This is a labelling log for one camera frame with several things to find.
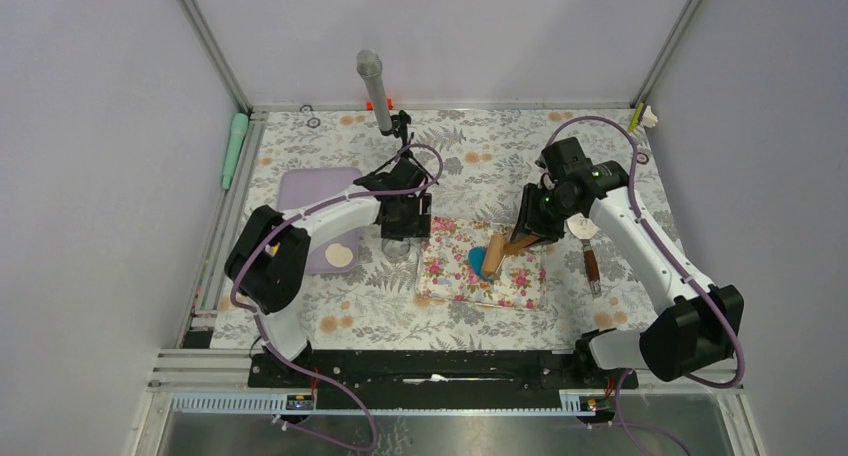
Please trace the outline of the wooden rolling pin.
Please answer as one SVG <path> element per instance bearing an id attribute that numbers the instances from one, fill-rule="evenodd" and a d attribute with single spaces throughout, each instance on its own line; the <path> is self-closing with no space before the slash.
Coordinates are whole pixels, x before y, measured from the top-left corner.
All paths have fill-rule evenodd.
<path id="1" fill-rule="evenodd" d="M 507 256 L 515 256 L 526 250 L 539 240 L 535 234 L 527 235 L 521 239 L 509 242 L 505 234 L 495 234 L 491 237 L 487 253 L 483 263 L 483 273 L 486 276 L 498 274 L 502 262 Z"/>

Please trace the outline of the floral cutting board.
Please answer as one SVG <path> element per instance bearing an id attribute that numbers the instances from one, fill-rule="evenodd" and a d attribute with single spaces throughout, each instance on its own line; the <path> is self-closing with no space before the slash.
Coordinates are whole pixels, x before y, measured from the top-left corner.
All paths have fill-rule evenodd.
<path id="1" fill-rule="evenodd" d="M 416 293 L 434 300 L 535 310 L 547 304 L 544 251 L 512 250 L 510 228 L 435 217 L 422 244 Z"/>

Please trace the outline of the blue dough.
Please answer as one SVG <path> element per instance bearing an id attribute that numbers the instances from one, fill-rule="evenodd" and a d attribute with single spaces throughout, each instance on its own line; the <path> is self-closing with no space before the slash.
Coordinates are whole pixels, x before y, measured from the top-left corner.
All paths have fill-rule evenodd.
<path id="1" fill-rule="evenodd" d="M 493 275 L 486 276 L 483 273 L 483 263 L 486 258 L 487 249 L 482 246 L 472 247 L 468 253 L 468 263 L 471 268 L 472 273 L 486 282 L 493 282 L 495 277 Z"/>

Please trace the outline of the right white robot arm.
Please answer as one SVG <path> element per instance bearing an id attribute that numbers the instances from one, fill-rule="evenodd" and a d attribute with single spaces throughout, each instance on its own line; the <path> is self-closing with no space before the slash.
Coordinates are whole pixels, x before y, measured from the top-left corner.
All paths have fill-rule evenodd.
<path id="1" fill-rule="evenodd" d="M 744 299 L 719 287 L 661 230 L 616 161 L 595 164 L 574 138 L 546 146 L 541 180 L 524 187 L 510 245 L 553 244 L 580 214 L 616 246 L 646 290 L 656 317 L 644 330 L 596 330 L 575 345 L 575 378 L 597 388 L 617 369 L 642 369 L 669 382 L 720 361 L 740 360 Z"/>

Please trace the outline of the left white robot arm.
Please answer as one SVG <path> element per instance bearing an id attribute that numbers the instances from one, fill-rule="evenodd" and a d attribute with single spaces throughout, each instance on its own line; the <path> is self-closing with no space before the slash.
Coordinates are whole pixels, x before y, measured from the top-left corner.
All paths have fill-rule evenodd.
<path id="1" fill-rule="evenodd" d="M 300 292 L 311 253 L 353 230 L 377 225 L 402 241 L 430 231 L 431 194 L 438 177 L 401 157 L 353 180 L 337 194 L 296 209 L 256 208 L 230 250 L 224 272 L 249 311 L 269 353 L 272 374 L 288 387 L 309 377 L 308 335 L 300 321 Z"/>

